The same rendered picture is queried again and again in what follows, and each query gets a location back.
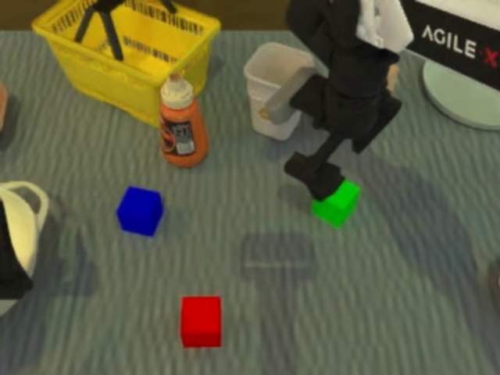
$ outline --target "sauce bottle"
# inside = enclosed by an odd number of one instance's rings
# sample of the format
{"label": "sauce bottle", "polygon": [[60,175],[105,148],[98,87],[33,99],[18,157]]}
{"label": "sauce bottle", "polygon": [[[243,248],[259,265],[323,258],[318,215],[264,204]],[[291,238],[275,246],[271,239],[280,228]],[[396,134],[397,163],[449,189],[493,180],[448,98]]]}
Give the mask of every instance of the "sauce bottle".
{"label": "sauce bottle", "polygon": [[198,165],[209,152],[209,138],[193,86],[180,74],[172,74],[162,87],[161,101],[163,156],[180,168]]}

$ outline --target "bottle cap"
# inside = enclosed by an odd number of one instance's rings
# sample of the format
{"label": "bottle cap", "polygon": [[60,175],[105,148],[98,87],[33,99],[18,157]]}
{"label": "bottle cap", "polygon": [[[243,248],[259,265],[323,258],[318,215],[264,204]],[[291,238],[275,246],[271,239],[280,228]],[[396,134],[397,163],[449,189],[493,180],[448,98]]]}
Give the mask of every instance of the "bottle cap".
{"label": "bottle cap", "polygon": [[167,78],[160,94],[163,105],[171,109],[187,108],[195,100],[193,86],[178,73]]}

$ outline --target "green cube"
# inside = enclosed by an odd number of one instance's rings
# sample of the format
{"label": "green cube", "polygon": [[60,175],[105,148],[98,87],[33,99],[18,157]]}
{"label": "green cube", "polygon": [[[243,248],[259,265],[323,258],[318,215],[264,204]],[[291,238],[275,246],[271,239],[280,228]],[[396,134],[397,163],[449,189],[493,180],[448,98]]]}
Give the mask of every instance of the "green cube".
{"label": "green cube", "polygon": [[312,201],[312,214],[340,228],[354,211],[360,192],[357,185],[345,180],[330,197]]}

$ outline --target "basket handle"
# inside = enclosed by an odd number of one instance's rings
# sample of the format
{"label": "basket handle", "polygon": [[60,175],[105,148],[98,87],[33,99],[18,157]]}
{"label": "basket handle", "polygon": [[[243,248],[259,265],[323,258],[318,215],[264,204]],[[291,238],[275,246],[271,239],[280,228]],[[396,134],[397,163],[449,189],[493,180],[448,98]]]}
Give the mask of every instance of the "basket handle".
{"label": "basket handle", "polygon": [[[116,28],[111,18],[111,12],[118,6],[122,5],[125,0],[98,0],[95,4],[85,9],[85,14],[78,27],[75,35],[75,42],[81,43],[84,40],[87,29],[91,24],[92,17],[98,13],[101,17],[102,25],[108,37],[109,45],[111,46],[112,54],[116,60],[123,61],[123,51],[120,45]],[[171,0],[161,0],[163,6],[170,12],[175,14],[177,8]]]}

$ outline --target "gray table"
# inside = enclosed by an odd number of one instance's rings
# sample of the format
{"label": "gray table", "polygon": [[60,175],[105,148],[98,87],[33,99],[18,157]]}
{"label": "gray table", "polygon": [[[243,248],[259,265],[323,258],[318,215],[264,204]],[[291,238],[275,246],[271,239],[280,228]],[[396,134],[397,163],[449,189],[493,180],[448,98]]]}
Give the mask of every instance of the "gray table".
{"label": "gray table", "polygon": [[[242,68],[265,41],[297,45],[288,33],[216,40],[201,98],[212,151],[178,170],[155,129],[74,91],[39,37],[0,33],[16,98],[1,179],[53,199],[35,289],[0,319],[1,375],[500,373],[484,287],[500,253],[500,135],[443,117],[423,96],[422,61],[404,55],[404,112],[361,157],[335,156],[362,186],[336,230],[281,172],[324,135],[252,131]],[[129,184],[165,198],[153,239],[117,226]],[[223,297],[219,350],[180,346],[180,297],[196,294]]]}

